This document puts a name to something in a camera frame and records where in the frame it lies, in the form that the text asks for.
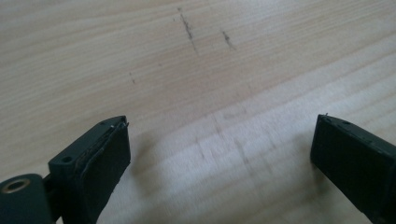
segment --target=wooden table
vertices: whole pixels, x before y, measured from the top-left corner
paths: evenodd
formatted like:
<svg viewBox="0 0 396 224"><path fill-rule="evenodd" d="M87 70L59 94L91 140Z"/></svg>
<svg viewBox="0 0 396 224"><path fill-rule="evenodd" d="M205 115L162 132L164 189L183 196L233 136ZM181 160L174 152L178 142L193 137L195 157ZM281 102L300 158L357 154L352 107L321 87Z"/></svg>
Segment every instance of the wooden table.
<svg viewBox="0 0 396 224"><path fill-rule="evenodd" d="M396 144L395 31L394 0L2 1L1 180L126 115L98 223L369 223L309 151L324 113Z"/></svg>

